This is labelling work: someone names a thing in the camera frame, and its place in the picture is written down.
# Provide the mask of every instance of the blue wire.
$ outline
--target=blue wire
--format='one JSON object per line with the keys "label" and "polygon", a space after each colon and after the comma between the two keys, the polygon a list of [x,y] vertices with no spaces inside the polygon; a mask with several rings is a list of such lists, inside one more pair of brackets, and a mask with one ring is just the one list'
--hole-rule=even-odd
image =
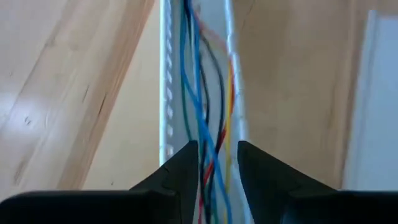
{"label": "blue wire", "polygon": [[[189,11],[191,13],[191,15],[193,15],[193,11],[192,11],[192,6],[190,3],[188,3],[188,8]],[[194,21],[194,31],[195,31],[195,60],[197,60],[196,62],[196,70],[197,70],[197,75],[200,75],[200,67],[199,67],[199,42],[198,42],[198,38],[199,38],[199,28],[198,28],[198,23],[196,21],[196,18],[193,16],[193,21]],[[187,33],[187,21],[185,16],[182,16],[181,19],[181,33],[180,33],[180,66],[181,66],[181,75],[182,75],[182,79],[184,81],[184,84],[187,86],[187,90],[188,93],[190,95],[190,98],[193,101],[193,105],[195,106],[195,112],[197,114],[197,120],[198,120],[198,124],[199,124],[199,129],[200,129],[200,133],[202,135],[204,135],[204,137],[207,139],[208,141],[208,148],[210,149],[211,152],[211,156],[214,158],[214,166],[215,166],[215,171],[216,171],[216,178],[217,178],[217,182],[220,186],[221,189],[221,193],[223,195],[224,198],[224,202],[226,205],[226,209],[227,209],[227,217],[228,217],[228,223],[232,223],[232,211],[231,211],[231,203],[229,201],[228,198],[228,194],[225,191],[225,187],[224,187],[224,181],[223,181],[223,176],[221,174],[221,169],[220,169],[220,164],[218,162],[218,156],[215,152],[215,145],[214,142],[210,136],[208,127],[206,126],[204,120],[202,119],[202,113],[201,113],[201,104],[199,104],[198,100],[195,97],[195,94],[193,93],[193,90],[189,84],[188,81],[188,77],[187,74],[185,73],[185,44],[186,44],[186,33]]]}

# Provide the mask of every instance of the light wood panel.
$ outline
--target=light wood panel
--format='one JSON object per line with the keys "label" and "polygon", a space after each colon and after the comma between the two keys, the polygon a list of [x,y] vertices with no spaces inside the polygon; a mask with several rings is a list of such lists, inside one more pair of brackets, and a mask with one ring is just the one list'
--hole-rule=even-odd
{"label": "light wood panel", "polygon": [[152,3],[1,1],[0,198],[81,186]]}
{"label": "light wood panel", "polygon": [[85,189],[129,189],[159,167],[159,2],[150,13]]}
{"label": "light wood panel", "polygon": [[366,16],[396,1],[234,0],[254,144],[339,188]]}

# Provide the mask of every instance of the white panel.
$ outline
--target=white panel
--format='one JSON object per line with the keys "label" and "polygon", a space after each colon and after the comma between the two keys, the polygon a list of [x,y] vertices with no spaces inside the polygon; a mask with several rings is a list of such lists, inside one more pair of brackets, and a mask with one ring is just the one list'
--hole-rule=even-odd
{"label": "white panel", "polygon": [[398,17],[369,14],[344,188],[398,190]]}

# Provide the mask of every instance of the wire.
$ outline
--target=wire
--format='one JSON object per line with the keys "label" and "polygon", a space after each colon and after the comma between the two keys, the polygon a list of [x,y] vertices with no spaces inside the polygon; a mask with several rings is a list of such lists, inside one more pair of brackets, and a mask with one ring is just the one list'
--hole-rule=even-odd
{"label": "wire", "polygon": [[[210,122],[210,97],[209,97],[209,91],[208,91],[208,85],[206,81],[206,74],[203,69],[203,64],[202,64],[202,57],[200,57],[200,72],[201,72],[201,80],[203,82],[203,88],[205,89],[205,98],[206,98],[206,125],[209,126]],[[205,172],[205,157],[206,157],[206,147],[207,147],[207,141],[203,141],[203,149],[202,149],[202,155],[201,155],[201,164],[200,164],[200,195],[202,197],[203,202],[205,203],[205,218],[206,222],[210,223],[211,215],[210,215],[210,199],[206,200],[205,199],[205,183],[203,181],[203,176]]]}
{"label": "wire", "polygon": [[[189,8],[191,14],[193,14],[192,6],[190,4],[188,4],[188,8]],[[228,220],[228,223],[232,223],[231,204],[230,204],[228,195],[227,195],[227,193],[225,191],[225,188],[224,188],[224,183],[223,183],[223,177],[222,177],[222,174],[221,174],[220,164],[218,162],[218,158],[217,158],[217,155],[216,155],[216,152],[215,152],[215,145],[214,145],[213,140],[211,139],[208,127],[206,126],[204,120],[202,119],[201,101],[196,99],[195,94],[193,93],[193,90],[190,87],[190,84],[188,82],[187,74],[185,73],[185,62],[184,62],[185,52],[184,52],[184,49],[185,49],[185,37],[186,37],[186,32],[187,32],[186,23],[187,22],[185,20],[185,17],[183,17],[182,21],[181,21],[181,34],[180,34],[181,35],[181,37],[180,37],[180,44],[181,44],[181,46],[180,46],[180,65],[181,65],[181,71],[182,71],[181,74],[182,74],[182,78],[183,78],[184,84],[187,86],[188,93],[189,93],[189,95],[190,95],[190,97],[191,97],[191,99],[193,101],[194,106],[195,106],[195,112],[197,114],[197,119],[199,120],[199,125],[200,125],[199,127],[200,127],[200,130],[201,130],[200,132],[204,135],[204,137],[208,141],[209,149],[210,149],[210,152],[211,152],[211,156],[213,158],[213,163],[214,163],[214,167],[215,167],[216,174],[217,174],[216,175],[217,176],[217,182],[220,185],[221,193],[223,195],[224,202],[225,202],[225,205],[226,205],[226,208],[227,208],[227,220]],[[197,21],[196,20],[194,21],[193,25],[195,27],[195,37],[194,37],[194,39],[196,39],[195,42],[197,43],[195,45],[195,48],[196,48],[195,49],[195,53],[197,55],[195,58],[198,58],[198,42],[197,42],[197,39],[198,39],[198,36],[200,36],[200,33],[198,31],[198,25],[197,25]]]}
{"label": "wire", "polygon": [[[200,25],[200,29],[202,32],[206,32],[211,38],[212,41],[214,43],[216,43],[222,50],[224,53],[228,53],[227,48],[226,48],[226,44],[225,42],[211,29],[209,29],[200,19],[199,16],[197,14],[197,12],[195,12],[195,17]],[[231,73],[233,74],[233,68],[232,68],[232,61],[231,59],[229,59],[229,70],[231,71]],[[230,96],[231,98],[231,110],[230,113],[232,113],[232,109],[233,109],[233,105],[234,105],[234,83],[231,83],[231,89],[232,89],[232,95]],[[221,138],[221,144],[224,141],[224,137],[225,137],[225,132],[226,132],[226,127],[223,128],[223,132],[222,132],[222,138]],[[208,166],[207,170],[206,170],[206,174],[205,174],[205,183],[207,183],[207,180],[210,178],[210,184],[212,183],[212,180],[214,179],[214,170],[213,170],[213,163],[210,164],[210,166]]]}
{"label": "wire", "polygon": [[[186,5],[188,7],[188,10],[191,10],[191,5],[190,5],[190,1],[188,1],[188,4]],[[196,91],[197,91],[197,99],[198,99],[198,103],[200,105],[199,107],[199,114],[202,115],[203,114],[203,110],[202,110],[202,95],[201,95],[201,72],[200,72],[200,53],[199,53],[199,38],[200,38],[200,34],[198,31],[198,27],[196,25],[196,21],[195,18],[193,16],[193,14],[191,13],[191,22],[192,22],[192,32],[193,32],[193,47],[192,47],[192,54],[193,54],[193,66],[195,67],[194,69],[194,77],[195,77],[195,84],[196,84]],[[202,120],[203,116],[197,117],[198,120],[198,127],[199,127],[199,120]],[[198,132],[199,133],[199,144],[202,145],[202,133],[201,131]]]}
{"label": "wire", "polygon": [[[231,89],[231,84],[232,84],[232,71],[231,67],[228,67],[228,96],[232,95],[232,89]],[[228,97],[228,102],[227,102],[227,108],[228,110],[232,110],[232,104],[231,104],[231,98]],[[231,159],[231,113],[228,113],[226,116],[226,142],[225,142],[225,151],[226,151],[226,165],[225,165],[225,191],[228,194],[229,193],[229,186],[231,182],[231,164],[232,164],[232,159]]]}
{"label": "wire", "polygon": [[[234,103],[234,94],[232,94],[232,96],[230,97],[230,99],[231,99],[231,104],[232,104],[232,106],[233,106],[233,103]],[[224,141],[225,136],[226,136],[226,127],[224,127],[223,130],[222,130],[222,132],[221,132],[221,140],[220,140],[221,143]],[[207,170],[206,170],[206,173],[205,173],[204,183],[206,184],[207,181],[208,181],[208,179],[210,178],[210,181],[209,181],[209,184],[208,184],[209,187],[214,186],[213,179],[214,179],[214,175],[215,175],[215,170],[214,170],[213,165],[214,165],[214,164],[211,163],[211,164],[208,166],[208,168],[207,168]]]}
{"label": "wire", "polygon": [[[221,109],[220,109],[220,120],[218,122],[218,133],[217,133],[217,143],[216,143],[216,153],[218,155],[218,153],[220,152],[220,149],[221,149],[221,145],[222,145],[221,135],[222,135],[222,132],[223,132],[224,114],[225,114],[225,109],[224,109],[224,107],[225,107],[225,102],[224,102],[225,101],[224,80],[223,80],[223,75],[222,75],[222,72],[221,72],[220,65],[219,65],[219,63],[217,61],[217,58],[214,55],[213,50],[210,47],[209,42],[207,41],[206,37],[204,37],[204,36],[202,36],[201,39],[202,39],[203,43],[205,44],[208,53],[210,54],[210,58],[211,58],[211,60],[213,62],[214,67],[216,68],[216,71],[217,71],[217,74],[218,74],[218,82],[220,84],[220,99],[221,99],[220,107],[221,107]],[[208,193],[207,193],[208,201],[210,201],[210,199],[211,199],[211,196],[212,196],[211,191],[212,190],[213,190],[213,179],[210,179],[209,187],[208,187]]]}
{"label": "wire", "polygon": [[211,192],[211,202],[213,203],[213,207],[212,207],[212,214],[214,215],[214,223],[218,224],[218,212],[217,212],[217,201],[216,201],[216,190],[215,190],[215,184],[213,184],[212,186],[209,185],[209,187],[211,187],[213,189],[213,191]]}
{"label": "wire", "polygon": [[[188,7],[186,6],[186,4],[183,2],[182,3],[182,7],[183,10],[185,11],[185,15],[187,17],[187,21],[188,21],[188,29],[191,29],[191,18],[189,15],[189,10]],[[181,97],[182,97],[182,112],[183,112],[183,119],[184,119],[184,126],[185,126],[185,132],[187,133],[188,136],[188,140],[191,141],[192,140],[192,134],[191,134],[191,130],[189,127],[189,122],[188,122],[188,114],[187,114],[187,103],[186,103],[186,99],[185,99],[185,85],[184,82],[181,78]]]}

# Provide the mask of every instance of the black plastic part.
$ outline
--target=black plastic part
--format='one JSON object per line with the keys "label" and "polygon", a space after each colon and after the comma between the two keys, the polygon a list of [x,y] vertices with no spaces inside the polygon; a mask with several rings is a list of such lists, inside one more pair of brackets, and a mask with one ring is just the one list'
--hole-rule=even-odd
{"label": "black plastic part", "polygon": [[244,141],[238,163],[255,223],[398,223],[397,192],[335,191]]}
{"label": "black plastic part", "polygon": [[16,195],[0,204],[0,223],[192,223],[197,186],[192,141],[131,190]]}
{"label": "black plastic part", "polygon": [[396,192],[336,192],[293,201],[281,223],[398,223],[397,208]]}
{"label": "black plastic part", "polygon": [[335,191],[246,141],[238,143],[238,163],[255,223],[281,223],[285,208],[296,198]]}

